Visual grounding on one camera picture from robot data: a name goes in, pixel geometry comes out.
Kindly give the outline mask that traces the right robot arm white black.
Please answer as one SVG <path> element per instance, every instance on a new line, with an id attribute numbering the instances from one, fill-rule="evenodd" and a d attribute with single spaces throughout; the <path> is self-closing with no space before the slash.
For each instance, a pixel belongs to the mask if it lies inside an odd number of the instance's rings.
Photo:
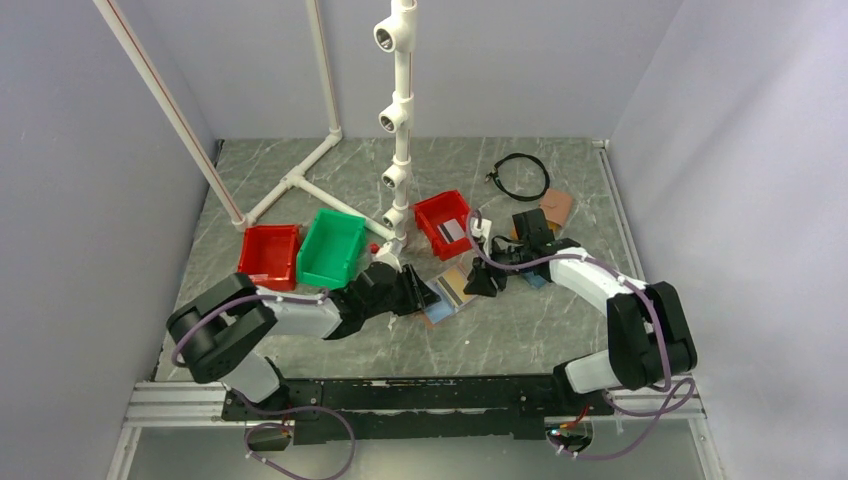
<path id="1" fill-rule="evenodd" d="M 476 253 L 465 293 L 495 297 L 512 276 L 525 275 L 563 287 L 588 302 L 606 320 L 607 346 L 558 365 L 551 388 L 557 411 L 574 415 L 590 393 L 610 389 L 671 388 L 677 374 L 698 363 L 680 297 L 668 282 L 647 283 L 591 255 L 578 242 L 558 238 L 542 210 L 514 215 L 516 236 L 494 235 L 478 211 L 465 233 Z"/>

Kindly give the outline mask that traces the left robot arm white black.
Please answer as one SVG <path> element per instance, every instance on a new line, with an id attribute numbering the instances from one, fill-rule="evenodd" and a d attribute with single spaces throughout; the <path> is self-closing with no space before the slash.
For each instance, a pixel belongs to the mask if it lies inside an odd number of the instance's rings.
<path id="1" fill-rule="evenodd" d="M 285 411 L 288 394 L 282 374 L 255 351 L 266 337 L 340 340 L 373 317 L 418 313 L 439 300 L 410 264 L 373 262 L 345 286 L 312 295 L 271 290 L 234 273 L 168 318 L 171 362 L 198 384 L 236 390 L 258 417 L 272 420 Z"/>

